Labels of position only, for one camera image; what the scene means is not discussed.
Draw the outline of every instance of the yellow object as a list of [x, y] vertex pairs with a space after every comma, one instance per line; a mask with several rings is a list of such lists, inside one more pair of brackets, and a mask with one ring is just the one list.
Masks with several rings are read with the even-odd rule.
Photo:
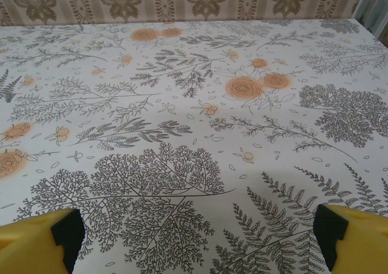
[[0, 273], [71, 273], [83, 238], [81, 215], [73, 209], [57, 210], [2, 226]]
[[338, 205], [319, 205], [314, 233], [333, 274], [388, 273], [388, 218]]

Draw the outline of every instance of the stem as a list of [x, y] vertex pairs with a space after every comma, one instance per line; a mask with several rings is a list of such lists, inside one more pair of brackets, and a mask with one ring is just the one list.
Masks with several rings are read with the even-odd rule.
[[[99, 200], [101, 198], [140, 198], [140, 197], [147, 197], [147, 198], [172, 198], [172, 197], [204, 197], [204, 196], [216, 196], [216, 195], [222, 195], [226, 194], [229, 192], [234, 191], [235, 189], [231, 189], [225, 192], [221, 193], [214, 193], [214, 194], [196, 194], [196, 195], [112, 195], [112, 196], [100, 196], [100, 197], [91, 197], [91, 198], [86, 198], [82, 200], [77, 200], [77, 201], [72, 201], [72, 202], [65, 202], [60, 204], [60, 206], [67, 206], [67, 205], [74, 205], [77, 202], [84, 202], [84, 201], [89, 201], [89, 200]], [[53, 209], [57, 207], [58, 205], [50, 206], [50, 207], [45, 207], [44, 209], [39, 209], [36, 212], [41, 212], [43, 210], [48, 210], [48, 209]]]

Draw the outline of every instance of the wallpaper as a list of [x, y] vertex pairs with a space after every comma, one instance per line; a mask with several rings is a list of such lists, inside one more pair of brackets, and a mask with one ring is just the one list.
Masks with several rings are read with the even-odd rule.
[[0, 25], [351, 18], [359, 0], [0, 0]]
[[80, 209], [75, 273], [328, 273], [388, 214], [388, 50], [355, 20], [2, 27], [0, 224]]

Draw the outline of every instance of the black rubber pad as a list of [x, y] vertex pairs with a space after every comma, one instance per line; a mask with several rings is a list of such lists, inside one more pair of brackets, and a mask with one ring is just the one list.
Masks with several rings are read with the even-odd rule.
[[322, 204], [318, 205], [314, 219], [314, 234], [321, 248], [323, 257], [329, 271], [334, 268], [337, 252], [335, 244], [337, 240], [343, 240], [348, 221]]
[[63, 246], [65, 255], [63, 263], [69, 274], [73, 273], [78, 252], [85, 238], [84, 221], [78, 209], [74, 209], [67, 216], [51, 227], [55, 244]]

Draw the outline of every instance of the floral print tablecloth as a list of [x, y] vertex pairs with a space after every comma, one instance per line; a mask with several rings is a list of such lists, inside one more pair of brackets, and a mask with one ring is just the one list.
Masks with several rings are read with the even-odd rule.
[[3, 27], [0, 224], [80, 209], [75, 273], [327, 273], [388, 213], [388, 50], [353, 20]]

